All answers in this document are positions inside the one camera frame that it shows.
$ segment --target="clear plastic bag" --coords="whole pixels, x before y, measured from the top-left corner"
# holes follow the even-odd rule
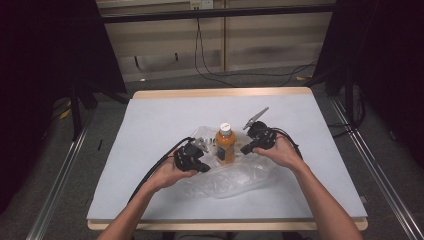
[[[205,139],[209,153],[205,153],[200,160],[208,164],[211,170],[181,180],[186,194],[193,198],[228,198],[263,186],[276,164],[254,153],[243,155],[240,148],[248,144],[251,139],[246,136],[246,133],[235,132],[237,138],[234,147],[235,161],[232,164],[220,165],[213,141],[217,131],[218,129],[199,127],[193,134],[195,138]]]

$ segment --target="white bottle cap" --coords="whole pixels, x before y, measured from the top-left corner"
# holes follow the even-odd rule
[[[219,132],[223,136],[230,136],[231,135],[231,126],[229,123],[222,123],[219,127]]]

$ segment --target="person's right hand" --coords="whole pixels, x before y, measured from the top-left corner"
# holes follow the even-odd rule
[[[252,152],[269,157],[276,164],[287,167],[290,170],[294,170],[298,163],[302,162],[302,159],[297,155],[289,140],[279,133],[277,133],[274,147],[267,150],[254,148]]]

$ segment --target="table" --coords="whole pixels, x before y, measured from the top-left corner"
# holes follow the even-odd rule
[[[275,102],[267,102],[270,104],[270,110],[277,108],[277,110],[281,110],[281,105],[285,105],[284,114],[287,116],[292,116],[293,118],[289,119],[280,119],[278,122],[275,122],[275,119],[272,119],[273,114],[268,114],[263,116],[263,121],[266,122],[268,125],[273,126],[272,124],[282,124],[284,125],[284,130],[287,130],[289,134],[292,136],[292,138],[295,139],[295,141],[301,146],[301,151],[304,156],[304,160],[308,163],[308,165],[311,167],[311,169],[315,172],[318,179],[321,180],[324,186],[327,187],[327,189],[330,191],[330,193],[333,194],[333,196],[341,203],[343,207],[345,207],[346,211],[353,216],[353,220],[355,221],[355,224],[358,226],[360,230],[364,230],[368,226],[368,222],[366,219],[366,212],[363,209],[362,204],[360,203],[359,196],[356,193],[356,190],[353,186],[353,183],[350,180],[350,177],[347,173],[347,170],[344,166],[343,161],[341,160],[341,157],[338,153],[337,148],[335,147],[334,142],[332,141],[331,135],[328,132],[328,129],[326,129],[325,122],[323,121],[322,115],[319,111],[318,106],[316,105],[315,100],[313,99],[312,92],[308,88],[248,88],[248,89],[195,89],[195,90],[163,90],[163,91],[141,91],[137,92],[134,95],[134,99],[142,99],[144,102],[143,104],[152,104],[150,106],[143,105],[143,110],[146,111],[145,118],[152,117],[151,121],[153,121],[155,124],[159,124],[161,122],[161,118],[158,115],[165,115],[165,116],[175,116],[173,115],[173,111],[181,110],[182,112],[182,120],[173,120],[172,118],[169,119],[169,121],[172,122],[171,125],[178,126],[178,129],[181,129],[182,132],[184,132],[183,128],[187,125],[187,115],[184,115],[184,113],[187,114],[187,108],[195,109],[196,111],[207,114],[205,110],[201,109],[201,106],[206,106],[209,101],[214,101],[214,103],[219,103],[220,101],[225,101],[228,99],[231,99],[233,103],[229,103],[227,106],[230,108],[232,112],[234,112],[234,115],[237,115],[236,118],[232,118],[233,126],[235,130],[238,130],[238,128],[241,128],[241,125],[244,125],[245,122],[248,120],[247,117],[242,116],[253,116],[255,114],[256,108],[259,107],[259,105],[264,104],[261,101],[275,101]],[[243,105],[244,108],[240,110],[242,106],[240,104],[245,101],[249,100],[246,105]],[[179,103],[192,103],[187,105],[178,105]],[[162,105],[168,103],[172,105],[172,109],[165,109]],[[129,112],[134,113],[130,108],[132,106],[135,106],[134,104],[130,103],[127,114],[125,116],[124,122],[122,126],[126,126],[129,122],[134,121],[134,119],[130,118]],[[155,112],[155,116],[149,116],[147,113]],[[281,114],[281,111],[274,112],[274,115],[281,117],[279,114]],[[312,114],[314,116],[313,119],[311,118],[305,118],[303,119],[303,123],[305,124],[302,126],[302,128],[296,127],[295,125],[299,125],[301,122],[302,116],[307,116],[308,114]],[[216,121],[223,121],[225,117],[217,117]],[[143,122],[143,124],[149,124],[148,120],[140,120]],[[211,124],[210,119],[203,120],[206,124]],[[311,134],[310,128],[314,129],[314,133]],[[170,132],[170,135],[173,137],[177,137],[180,133],[175,133],[167,130]],[[134,144],[134,142],[126,142],[123,140],[123,137],[127,136],[125,134],[125,128],[121,127],[120,132],[118,133],[117,139],[115,141],[114,147],[112,148],[112,151],[110,153],[108,163],[106,164],[105,170],[103,171],[102,177],[99,181],[99,185],[96,190],[96,194],[93,200],[93,204],[90,208],[88,218],[88,226],[90,229],[93,230],[102,230],[104,229],[107,224],[111,221],[110,219],[113,219],[114,214],[117,214],[122,207],[125,205],[125,202],[123,202],[126,199],[126,195],[131,194],[134,187],[132,185],[137,185],[138,181],[140,180],[139,176],[144,176],[144,174],[147,172],[148,169],[147,166],[152,166],[155,162],[154,160],[152,162],[146,161],[143,163],[138,163],[144,166],[144,174],[142,174],[143,171],[139,171],[138,168],[134,168],[133,166],[128,166],[130,162],[124,162],[128,158],[128,156],[125,156],[123,158],[120,158],[118,156],[121,156],[122,154],[125,154],[125,151],[119,150],[119,146],[121,148],[125,146],[126,151],[130,151],[131,144]],[[314,141],[316,137],[319,137],[319,139],[322,138],[323,141],[315,141],[315,144],[311,144],[308,141]],[[172,142],[176,142],[179,140],[178,138],[171,139],[170,141],[165,141],[166,146],[158,146],[158,152],[165,152],[169,149],[169,146],[172,144]],[[149,142],[155,142],[159,141],[160,139],[149,139]],[[143,156],[146,157],[146,159],[153,158],[155,154],[151,154],[148,152],[143,152]],[[318,162],[314,161],[314,159],[319,159],[320,156],[327,156],[329,158],[328,162]],[[337,171],[328,171],[328,166],[333,167]],[[116,166],[123,166],[126,167],[125,171],[128,172],[128,174],[122,175],[122,174],[116,174]],[[133,174],[130,173],[130,171],[139,171],[137,174],[133,172]],[[296,189],[295,184],[290,184],[291,181],[295,181],[292,178],[290,178],[289,175],[287,175],[287,171],[285,169],[281,169],[281,174],[287,177],[287,187],[279,188],[277,190],[273,190],[273,192],[278,191],[288,191],[286,188],[291,188],[290,191],[293,196],[298,196],[299,193],[298,189]],[[108,197],[102,197],[101,192],[109,192],[111,189],[121,189],[123,188],[123,185],[120,185],[119,182],[122,178],[125,179],[125,183],[127,185],[130,185],[123,190],[121,194],[114,194],[116,195],[117,199],[116,202],[111,201]],[[199,216],[190,216],[187,215],[184,212],[178,212],[177,216],[169,215],[170,209],[167,209],[166,205],[163,205],[167,199],[164,198],[164,196],[167,196],[166,194],[172,193],[175,194],[175,189],[164,189],[155,195],[155,198],[152,199],[151,204],[149,205],[149,208],[146,210],[144,214],[144,219],[141,220],[140,224],[137,226],[137,229],[143,229],[143,230],[162,230],[162,231],[179,231],[179,230],[220,230],[220,231],[243,231],[243,230],[267,230],[267,231],[283,231],[283,230],[315,230],[316,225],[312,219],[312,216],[309,212],[309,208],[305,209],[305,203],[299,203],[301,206],[302,211],[296,212],[290,210],[292,206],[285,207],[284,204],[281,207],[281,209],[274,209],[276,212],[275,216],[260,216],[260,217],[254,217],[257,215],[261,215],[261,212],[254,212],[254,213],[242,213],[242,211],[237,212],[237,206],[233,206],[235,208],[234,214],[238,214],[238,216],[234,218],[220,218],[220,216],[223,216],[222,213],[214,213],[214,212],[208,212],[209,219],[201,218]],[[234,199],[238,199],[239,203],[242,203],[246,199],[249,199],[250,202],[254,202],[255,198],[259,193],[270,193],[270,191],[265,189],[260,189],[257,191],[252,191],[248,193],[241,194],[240,196],[237,196],[235,198],[231,199],[202,199],[202,203],[207,203],[213,205],[216,204],[218,201],[223,201],[226,203],[230,203],[235,201]],[[290,201],[291,198],[296,199],[296,197],[291,197],[289,195],[283,196],[283,202],[284,201]],[[198,200],[187,200],[185,201],[191,201],[190,203],[194,203],[194,209],[196,209],[196,204],[199,203]],[[175,204],[176,208],[182,209],[184,207],[184,201],[175,201],[173,204]],[[102,207],[98,207],[98,205],[103,205],[103,207],[106,206],[107,211],[110,211],[110,206],[114,206],[117,210],[115,212],[112,211],[112,213],[109,214],[103,214]],[[252,207],[254,210],[255,208],[260,208],[261,210],[264,210],[263,206],[258,207],[253,205]],[[276,217],[279,216],[279,214],[288,214],[295,217]]]

